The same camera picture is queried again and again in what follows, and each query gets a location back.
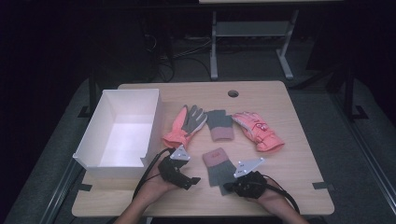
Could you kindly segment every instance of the wooden table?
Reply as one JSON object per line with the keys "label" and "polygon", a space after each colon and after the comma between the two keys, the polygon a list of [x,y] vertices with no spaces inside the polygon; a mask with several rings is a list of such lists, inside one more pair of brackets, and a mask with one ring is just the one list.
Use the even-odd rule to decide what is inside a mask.
{"label": "wooden table", "polygon": [[[256,150],[256,145],[233,125],[235,139],[213,142],[207,125],[188,145],[189,163],[182,167],[183,174],[201,177],[189,190],[178,189],[164,195],[150,206],[148,217],[210,217],[210,216],[268,216],[261,207],[235,194],[221,196],[219,187],[211,188],[202,155],[223,147],[230,160],[265,158],[256,170],[274,178],[295,199],[303,215],[329,215],[334,207],[327,189],[314,189],[313,183],[323,182],[303,128],[298,120],[288,92],[279,81],[255,82],[196,82],[126,84],[120,89],[160,89],[164,105],[164,129],[168,133],[172,122],[183,105],[198,105],[205,111],[225,109],[227,114],[242,111],[257,112],[267,121],[285,146],[274,154]],[[230,97],[229,91],[238,91]],[[80,190],[72,212],[76,217],[118,216],[132,200],[138,180],[94,179],[88,174],[83,185],[92,185],[90,191]]]}

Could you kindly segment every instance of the hand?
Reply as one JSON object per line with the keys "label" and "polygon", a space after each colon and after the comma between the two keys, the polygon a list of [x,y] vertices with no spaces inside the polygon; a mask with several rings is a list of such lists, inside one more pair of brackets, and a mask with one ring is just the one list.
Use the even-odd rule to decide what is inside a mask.
{"label": "hand", "polygon": [[172,189],[178,189],[176,185],[164,181],[160,176],[160,170],[158,169],[158,164],[160,164],[160,162],[161,161],[157,161],[154,164],[151,171],[148,173],[146,183],[143,184],[136,197],[128,205],[125,211],[122,212],[115,223],[138,223],[140,217],[150,204],[155,203],[166,192]]}
{"label": "hand", "polygon": [[164,181],[160,175],[158,165],[161,161],[157,161],[148,173],[148,178],[142,188],[136,195],[136,199],[145,202],[147,205],[155,203],[159,200],[166,192],[172,189],[178,189],[178,186]]}
{"label": "hand", "polygon": [[[280,186],[270,178],[267,178],[267,184],[280,189]],[[260,198],[247,198],[247,200],[258,203],[267,212],[281,218],[289,224],[308,224],[308,222],[294,210],[284,196],[273,190],[267,189]]]}

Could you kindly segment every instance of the gray glove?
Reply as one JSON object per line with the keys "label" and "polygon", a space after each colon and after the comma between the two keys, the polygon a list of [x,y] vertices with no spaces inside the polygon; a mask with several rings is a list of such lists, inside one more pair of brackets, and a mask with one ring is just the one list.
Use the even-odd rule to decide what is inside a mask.
{"label": "gray glove", "polygon": [[206,114],[206,123],[213,141],[233,140],[233,119],[230,115],[225,115],[225,110],[212,110]]}
{"label": "gray glove", "polygon": [[203,160],[209,174],[209,185],[211,187],[219,186],[221,195],[232,193],[224,188],[223,185],[235,181],[233,174],[236,171],[236,167],[228,159],[224,149],[219,147],[206,152],[203,155]]}

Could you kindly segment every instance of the pink glove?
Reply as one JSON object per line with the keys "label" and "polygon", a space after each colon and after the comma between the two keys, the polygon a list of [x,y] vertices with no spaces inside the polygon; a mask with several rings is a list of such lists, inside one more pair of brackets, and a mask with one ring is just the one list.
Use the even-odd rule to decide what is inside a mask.
{"label": "pink glove", "polygon": [[245,136],[257,144],[258,151],[277,151],[285,145],[258,114],[252,112],[236,113],[232,115],[232,118],[242,126]]}
{"label": "pink glove", "polygon": [[172,125],[172,131],[163,136],[163,144],[167,147],[187,148],[192,136],[202,129],[207,120],[207,115],[202,108],[193,105],[191,110],[186,105],[181,108]]}

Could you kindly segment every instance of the open box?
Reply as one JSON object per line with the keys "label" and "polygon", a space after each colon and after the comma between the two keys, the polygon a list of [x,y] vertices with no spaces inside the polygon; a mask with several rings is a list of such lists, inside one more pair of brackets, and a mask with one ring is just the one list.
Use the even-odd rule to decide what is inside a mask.
{"label": "open box", "polygon": [[103,91],[73,158],[96,178],[140,178],[162,130],[160,90]]}

